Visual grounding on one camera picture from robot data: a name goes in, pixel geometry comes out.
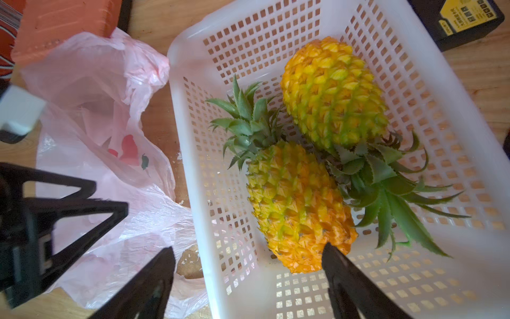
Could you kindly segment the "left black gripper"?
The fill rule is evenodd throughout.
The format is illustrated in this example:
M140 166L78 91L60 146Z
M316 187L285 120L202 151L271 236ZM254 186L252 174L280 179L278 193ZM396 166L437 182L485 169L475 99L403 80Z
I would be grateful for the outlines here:
M77 187L64 199L29 198L23 184L41 182ZM128 216L128 204L90 198L96 182L67 175L1 163L1 291L10 308L42 293L99 239ZM52 232L57 221L108 214L99 225L54 254Z

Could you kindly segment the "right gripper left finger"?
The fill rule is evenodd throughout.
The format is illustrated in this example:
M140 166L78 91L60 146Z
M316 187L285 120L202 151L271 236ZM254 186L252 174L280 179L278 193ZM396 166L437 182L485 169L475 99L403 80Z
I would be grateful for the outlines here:
M163 318L171 293L175 255L162 249L91 318Z

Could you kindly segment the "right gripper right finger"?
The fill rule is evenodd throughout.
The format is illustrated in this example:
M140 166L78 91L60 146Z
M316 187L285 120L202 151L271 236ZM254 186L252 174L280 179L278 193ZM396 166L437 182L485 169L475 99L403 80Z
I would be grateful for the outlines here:
M331 243L324 247L321 264L335 318L411 319Z

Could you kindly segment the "pink plastic bag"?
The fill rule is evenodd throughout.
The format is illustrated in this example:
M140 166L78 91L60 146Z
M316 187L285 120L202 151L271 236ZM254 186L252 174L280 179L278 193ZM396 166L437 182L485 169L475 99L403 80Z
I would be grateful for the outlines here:
M21 74L45 101L37 168L89 179L95 197L129 214L60 279L85 308L100 308L164 247L177 259L197 242L191 210L175 202L167 156L144 135L141 116L169 79L169 60L115 30L77 34Z

